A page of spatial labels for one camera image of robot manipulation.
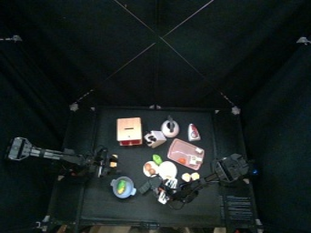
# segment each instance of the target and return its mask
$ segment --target handle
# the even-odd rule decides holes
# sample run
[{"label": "handle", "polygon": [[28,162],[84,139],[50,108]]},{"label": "handle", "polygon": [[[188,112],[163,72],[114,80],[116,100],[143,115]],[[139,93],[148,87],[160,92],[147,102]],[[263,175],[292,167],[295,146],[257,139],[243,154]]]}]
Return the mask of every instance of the handle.
[{"label": "handle", "polygon": [[136,188],[133,187],[132,190],[131,190],[131,195],[133,196],[136,193]]}]

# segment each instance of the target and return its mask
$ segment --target blue bowl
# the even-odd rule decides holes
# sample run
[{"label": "blue bowl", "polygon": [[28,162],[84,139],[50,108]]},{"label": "blue bowl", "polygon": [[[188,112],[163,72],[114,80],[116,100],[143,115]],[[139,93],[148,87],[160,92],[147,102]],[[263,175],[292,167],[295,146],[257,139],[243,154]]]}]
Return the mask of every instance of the blue bowl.
[{"label": "blue bowl", "polygon": [[[127,182],[127,186],[125,186],[124,193],[117,194],[116,187],[117,187],[117,183],[121,179]],[[128,177],[120,177],[117,179],[113,179],[110,186],[113,188],[113,193],[119,198],[128,198],[129,196],[133,196],[136,193],[136,188],[133,187],[132,180]]]}]

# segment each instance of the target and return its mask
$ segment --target black curtain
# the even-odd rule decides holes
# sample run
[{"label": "black curtain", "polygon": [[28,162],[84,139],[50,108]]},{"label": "black curtain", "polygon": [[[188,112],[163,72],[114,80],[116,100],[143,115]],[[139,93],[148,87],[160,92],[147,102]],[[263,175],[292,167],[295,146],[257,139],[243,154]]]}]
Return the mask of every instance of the black curtain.
[{"label": "black curtain", "polygon": [[[0,24],[0,35],[12,32]],[[26,158],[4,160],[9,139],[25,137],[38,147],[61,149],[68,104],[18,43],[0,42],[0,228],[33,232],[42,220],[54,176],[52,164]]]},{"label": "black curtain", "polygon": [[243,108],[245,143],[261,171],[255,194],[271,232],[311,230],[311,47],[301,46]]},{"label": "black curtain", "polygon": [[[309,231],[309,48],[295,41],[311,32],[311,1],[117,2],[0,2],[0,37],[22,39],[0,41],[2,154],[16,136],[61,149],[68,105],[90,89],[80,106],[229,107],[223,91],[261,170],[263,223]],[[1,227],[46,213],[49,166],[1,160]]]}]

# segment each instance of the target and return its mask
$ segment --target pink tray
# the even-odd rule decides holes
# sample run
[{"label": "pink tray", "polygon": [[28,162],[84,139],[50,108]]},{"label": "pink tray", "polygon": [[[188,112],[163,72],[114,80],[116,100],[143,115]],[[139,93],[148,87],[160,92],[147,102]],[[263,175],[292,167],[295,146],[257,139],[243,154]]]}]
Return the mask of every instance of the pink tray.
[{"label": "pink tray", "polygon": [[[201,163],[203,163],[204,149],[181,141],[180,139],[173,139],[169,145],[168,158],[176,163],[184,165],[185,167],[189,167],[193,170],[199,170],[201,164],[191,165],[189,164],[191,156],[196,156],[201,158]],[[185,159],[185,164],[179,162],[180,158]]]}]

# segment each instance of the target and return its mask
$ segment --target plate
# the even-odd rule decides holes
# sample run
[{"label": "plate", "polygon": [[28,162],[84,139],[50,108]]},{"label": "plate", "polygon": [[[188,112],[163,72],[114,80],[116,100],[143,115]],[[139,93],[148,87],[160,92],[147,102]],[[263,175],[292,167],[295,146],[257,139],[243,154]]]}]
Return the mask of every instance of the plate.
[{"label": "plate", "polygon": [[[155,170],[155,173],[157,174],[159,173],[159,165],[153,161],[148,161],[145,164],[151,165],[151,168]],[[145,164],[143,165],[141,170],[143,170],[143,174],[149,177],[151,174],[149,174],[149,172],[144,168]]]},{"label": "plate", "polygon": [[159,176],[163,179],[175,178],[177,175],[177,168],[175,164],[169,161],[165,161],[159,166]]}]

